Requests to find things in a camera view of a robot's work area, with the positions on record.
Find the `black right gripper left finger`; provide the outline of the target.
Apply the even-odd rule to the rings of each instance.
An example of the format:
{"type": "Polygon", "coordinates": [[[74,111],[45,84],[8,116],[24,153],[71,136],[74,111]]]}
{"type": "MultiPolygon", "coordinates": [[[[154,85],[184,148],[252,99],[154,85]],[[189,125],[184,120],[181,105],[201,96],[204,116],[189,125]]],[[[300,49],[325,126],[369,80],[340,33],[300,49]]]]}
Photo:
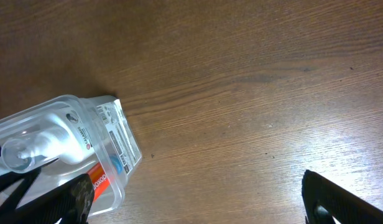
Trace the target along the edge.
{"type": "Polygon", "coordinates": [[[94,187],[88,174],[81,174],[18,207],[18,203],[36,177],[36,173],[26,177],[0,206],[1,224],[88,223],[88,215],[95,197],[94,187]]]}

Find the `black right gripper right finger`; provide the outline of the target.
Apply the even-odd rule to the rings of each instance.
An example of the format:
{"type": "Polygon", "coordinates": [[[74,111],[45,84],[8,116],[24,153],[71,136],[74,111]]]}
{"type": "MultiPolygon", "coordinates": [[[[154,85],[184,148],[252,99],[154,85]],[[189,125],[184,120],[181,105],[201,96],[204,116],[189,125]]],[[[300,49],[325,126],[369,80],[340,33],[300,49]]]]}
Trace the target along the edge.
{"type": "Polygon", "coordinates": [[[309,224],[383,223],[382,210],[310,170],[303,175],[302,198],[309,224]]]}

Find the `orange tube white cap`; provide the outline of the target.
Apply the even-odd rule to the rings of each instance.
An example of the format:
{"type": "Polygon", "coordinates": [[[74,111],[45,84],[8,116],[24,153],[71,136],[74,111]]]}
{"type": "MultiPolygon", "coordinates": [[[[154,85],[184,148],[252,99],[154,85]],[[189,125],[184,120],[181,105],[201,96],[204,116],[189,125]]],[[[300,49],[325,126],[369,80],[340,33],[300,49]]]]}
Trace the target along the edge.
{"type": "Polygon", "coordinates": [[[99,196],[109,187],[110,183],[108,176],[106,175],[100,163],[95,164],[91,169],[89,169],[87,174],[89,175],[93,184],[95,193],[93,201],[95,202],[99,196]]]}

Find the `white squeeze bottle clear cap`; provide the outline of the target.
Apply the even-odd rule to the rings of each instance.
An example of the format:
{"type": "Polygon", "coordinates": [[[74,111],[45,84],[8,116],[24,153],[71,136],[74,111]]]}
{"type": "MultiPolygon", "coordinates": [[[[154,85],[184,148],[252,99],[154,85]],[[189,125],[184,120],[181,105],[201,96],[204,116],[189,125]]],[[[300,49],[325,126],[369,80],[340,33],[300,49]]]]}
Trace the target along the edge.
{"type": "Polygon", "coordinates": [[[17,173],[26,173],[55,159],[79,164],[94,152],[85,123],[71,108],[42,113],[35,131],[10,137],[1,149],[3,163],[17,173]]]}

